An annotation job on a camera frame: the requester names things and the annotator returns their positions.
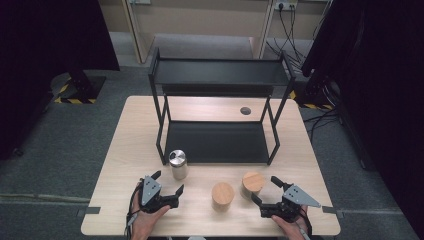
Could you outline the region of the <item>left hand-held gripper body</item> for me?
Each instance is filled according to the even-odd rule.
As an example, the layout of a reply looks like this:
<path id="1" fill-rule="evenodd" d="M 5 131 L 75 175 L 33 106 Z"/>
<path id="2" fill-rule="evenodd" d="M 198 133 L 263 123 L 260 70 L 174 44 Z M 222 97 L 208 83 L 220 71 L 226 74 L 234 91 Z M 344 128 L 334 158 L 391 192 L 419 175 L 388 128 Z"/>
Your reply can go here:
<path id="1" fill-rule="evenodd" d="M 158 176 L 146 176 L 139 192 L 139 207 L 145 213 L 155 213 L 164 206 L 174 207 L 173 196 L 161 196 L 162 185 L 157 182 Z"/>

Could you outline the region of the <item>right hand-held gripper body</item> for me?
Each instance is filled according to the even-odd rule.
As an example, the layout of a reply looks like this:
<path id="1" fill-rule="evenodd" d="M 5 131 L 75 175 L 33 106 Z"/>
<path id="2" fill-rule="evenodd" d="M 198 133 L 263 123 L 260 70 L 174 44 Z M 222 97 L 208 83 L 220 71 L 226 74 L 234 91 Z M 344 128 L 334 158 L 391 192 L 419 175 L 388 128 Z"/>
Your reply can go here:
<path id="1" fill-rule="evenodd" d="M 321 204 L 297 185 L 291 185 L 283 192 L 280 202 L 274 204 L 260 202 L 260 215 L 263 218 L 275 215 L 293 223 L 300 217 L 303 206 L 320 208 Z"/>

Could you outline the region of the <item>powder jar with metal lid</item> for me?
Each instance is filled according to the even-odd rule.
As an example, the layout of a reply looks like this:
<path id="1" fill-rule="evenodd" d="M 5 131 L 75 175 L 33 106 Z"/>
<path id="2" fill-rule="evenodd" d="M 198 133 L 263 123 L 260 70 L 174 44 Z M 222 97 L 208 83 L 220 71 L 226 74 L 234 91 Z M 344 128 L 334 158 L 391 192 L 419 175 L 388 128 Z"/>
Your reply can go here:
<path id="1" fill-rule="evenodd" d="M 182 150 L 174 150 L 169 154 L 169 164 L 171 166 L 173 177 L 176 180 L 182 180 L 188 175 L 188 164 L 186 154 Z"/>

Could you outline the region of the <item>cinnamon jar with wooden lid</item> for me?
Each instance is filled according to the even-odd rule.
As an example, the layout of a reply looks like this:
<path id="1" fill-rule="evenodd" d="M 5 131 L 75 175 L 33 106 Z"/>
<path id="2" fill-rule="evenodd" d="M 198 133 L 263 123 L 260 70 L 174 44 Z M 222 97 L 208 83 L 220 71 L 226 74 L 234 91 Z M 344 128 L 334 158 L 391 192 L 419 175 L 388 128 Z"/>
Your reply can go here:
<path id="1" fill-rule="evenodd" d="M 234 199 L 233 187 L 226 182 L 216 183 L 211 192 L 212 208 L 218 212 L 226 212 Z"/>

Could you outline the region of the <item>black metal two-tier rack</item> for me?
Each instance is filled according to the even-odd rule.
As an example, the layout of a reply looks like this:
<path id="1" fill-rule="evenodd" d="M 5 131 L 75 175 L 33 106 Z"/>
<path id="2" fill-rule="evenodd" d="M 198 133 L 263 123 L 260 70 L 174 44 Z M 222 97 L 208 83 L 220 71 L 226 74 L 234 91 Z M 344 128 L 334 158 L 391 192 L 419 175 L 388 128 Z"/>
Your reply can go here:
<path id="1" fill-rule="evenodd" d="M 276 60 L 165 58 L 156 49 L 148 72 L 158 116 L 156 141 L 164 164 L 174 150 L 182 150 L 194 163 L 271 164 L 280 140 L 277 123 L 295 75 L 288 55 Z M 175 120 L 168 97 L 263 98 L 258 120 Z"/>

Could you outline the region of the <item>person's left hand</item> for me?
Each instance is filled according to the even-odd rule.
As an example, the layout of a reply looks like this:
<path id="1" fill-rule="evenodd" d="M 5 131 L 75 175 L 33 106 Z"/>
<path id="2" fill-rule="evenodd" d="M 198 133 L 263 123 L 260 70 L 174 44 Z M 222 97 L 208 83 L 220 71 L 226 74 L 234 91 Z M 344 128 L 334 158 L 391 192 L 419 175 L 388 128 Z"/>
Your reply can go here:
<path id="1" fill-rule="evenodd" d="M 170 207 L 166 205 L 155 213 L 145 213 L 139 208 L 138 192 L 139 190 L 136 190 L 132 197 L 131 213 L 136 213 L 137 217 L 132 222 L 130 240 L 148 240 L 155 224 L 170 210 Z"/>

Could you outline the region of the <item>person's right hand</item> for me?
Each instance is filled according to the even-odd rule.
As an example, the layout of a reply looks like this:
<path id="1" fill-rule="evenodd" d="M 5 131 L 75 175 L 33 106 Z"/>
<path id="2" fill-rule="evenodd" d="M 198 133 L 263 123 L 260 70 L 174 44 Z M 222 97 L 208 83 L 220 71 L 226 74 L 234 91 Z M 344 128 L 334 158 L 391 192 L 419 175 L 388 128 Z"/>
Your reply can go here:
<path id="1" fill-rule="evenodd" d="M 279 216 L 273 215 L 271 219 L 280 227 L 288 240 L 311 240 L 311 223 L 307 215 L 308 207 L 301 206 L 300 217 L 289 223 Z"/>

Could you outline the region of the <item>grey tape patch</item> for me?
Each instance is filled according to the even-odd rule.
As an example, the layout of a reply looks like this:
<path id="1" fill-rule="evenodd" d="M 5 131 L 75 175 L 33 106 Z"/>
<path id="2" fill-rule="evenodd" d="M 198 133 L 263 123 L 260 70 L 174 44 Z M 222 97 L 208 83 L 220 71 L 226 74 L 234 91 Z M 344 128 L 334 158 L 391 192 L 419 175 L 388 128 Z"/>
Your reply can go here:
<path id="1" fill-rule="evenodd" d="M 86 214 L 99 214 L 101 207 L 86 207 L 77 211 L 77 216 L 82 217 Z"/>
<path id="2" fill-rule="evenodd" d="M 322 206 L 321 208 L 323 213 L 335 214 L 339 219 L 344 218 L 344 213 L 341 210 L 337 210 L 332 206 Z"/>

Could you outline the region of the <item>stand base with striped tape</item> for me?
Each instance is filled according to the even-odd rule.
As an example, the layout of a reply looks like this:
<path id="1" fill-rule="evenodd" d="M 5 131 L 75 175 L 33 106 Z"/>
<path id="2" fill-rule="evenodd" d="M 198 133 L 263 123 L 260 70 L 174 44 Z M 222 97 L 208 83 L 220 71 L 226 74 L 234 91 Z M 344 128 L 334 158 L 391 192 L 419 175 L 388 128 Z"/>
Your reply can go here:
<path id="1" fill-rule="evenodd" d="M 79 81 L 69 77 L 60 88 L 55 103 L 94 104 L 105 83 L 105 76 L 87 76 Z"/>
<path id="2" fill-rule="evenodd" d="M 315 93 L 308 94 L 306 88 L 309 83 L 309 78 L 305 77 L 300 70 L 294 70 L 294 73 L 296 79 L 289 97 L 294 100 L 299 107 L 321 110 L 331 110 L 334 108 L 334 104 L 328 99 L 322 89 Z"/>

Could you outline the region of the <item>dark curtain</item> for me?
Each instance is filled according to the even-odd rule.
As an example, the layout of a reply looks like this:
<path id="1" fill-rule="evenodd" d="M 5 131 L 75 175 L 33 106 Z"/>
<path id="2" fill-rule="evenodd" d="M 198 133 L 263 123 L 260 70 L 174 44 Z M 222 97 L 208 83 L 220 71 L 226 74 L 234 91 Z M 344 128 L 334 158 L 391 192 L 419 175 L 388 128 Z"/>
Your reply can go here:
<path id="1" fill-rule="evenodd" d="M 333 0 L 303 74 L 334 81 L 372 165 L 424 240 L 424 0 Z"/>
<path id="2" fill-rule="evenodd" d="M 54 77 L 119 64 L 99 0 L 0 0 L 0 161 L 26 137 Z"/>

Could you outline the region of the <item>beige wooden cabinet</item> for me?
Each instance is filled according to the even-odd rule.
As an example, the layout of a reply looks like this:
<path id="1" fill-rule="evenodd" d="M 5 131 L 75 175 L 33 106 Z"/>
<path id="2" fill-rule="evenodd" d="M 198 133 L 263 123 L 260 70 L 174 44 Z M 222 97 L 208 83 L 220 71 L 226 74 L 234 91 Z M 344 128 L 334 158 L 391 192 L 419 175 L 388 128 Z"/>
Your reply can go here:
<path id="1" fill-rule="evenodd" d="M 107 28 L 130 35 L 144 63 L 157 34 L 246 37 L 263 56 L 273 0 L 98 0 Z"/>

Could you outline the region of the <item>white wall socket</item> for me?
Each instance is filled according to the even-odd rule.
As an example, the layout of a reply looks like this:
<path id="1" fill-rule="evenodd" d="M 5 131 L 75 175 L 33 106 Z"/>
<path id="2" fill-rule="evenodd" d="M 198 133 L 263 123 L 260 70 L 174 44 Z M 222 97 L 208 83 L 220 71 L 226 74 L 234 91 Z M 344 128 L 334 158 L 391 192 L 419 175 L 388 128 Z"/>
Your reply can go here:
<path id="1" fill-rule="evenodd" d="M 294 11 L 298 0 L 276 0 L 274 9 L 278 11 Z"/>

